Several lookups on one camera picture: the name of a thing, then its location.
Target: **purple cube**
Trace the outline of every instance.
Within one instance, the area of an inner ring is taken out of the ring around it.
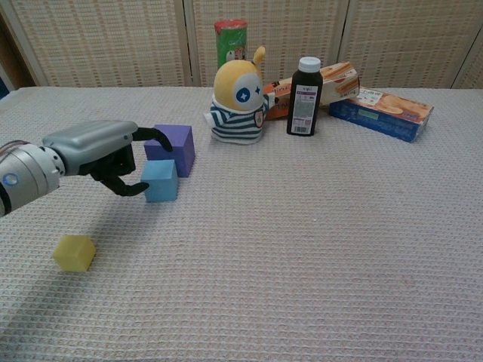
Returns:
[[[173,152],[167,152],[158,142],[149,140],[144,143],[148,160],[174,160],[178,176],[188,177],[195,161],[195,144],[191,126],[156,124],[154,128],[159,129],[170,140]]]

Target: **blue box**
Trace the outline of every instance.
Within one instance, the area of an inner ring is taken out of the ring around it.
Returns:
[[[141,181],[149,184],[144,192],[147,202],[176,200],[179,179],[174,160],[147,161]]]
[[[155,140],[144,143],[148,160],[171,160],[176,163],[179,177],[188,177],[195,161],[195,145],[191,126],[181,124],[156,124],[157,128],[170,140],[173,151],[165,151]]]
[[[426,126],[432,106],[361,87],[356,98],[329,105],[329,115],[406,142]]]

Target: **blue cube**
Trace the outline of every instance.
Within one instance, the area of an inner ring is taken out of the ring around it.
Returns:
[[[147,161],[141,181],[149,184],[144,192],[147,202],[176,200],[179,180],[174,160]]]

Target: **yellow cube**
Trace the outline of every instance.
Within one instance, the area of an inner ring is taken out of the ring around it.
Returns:
[[[65,235],[54,250],[54,260],[65,272],[86,272],[96,253],[87,235]]]

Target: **bottle label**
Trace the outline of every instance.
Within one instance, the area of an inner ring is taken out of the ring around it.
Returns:
[[[310,134],[312,118],[316,108],[318,87],[316,85],[297,85],[295,90],[292,133]]]

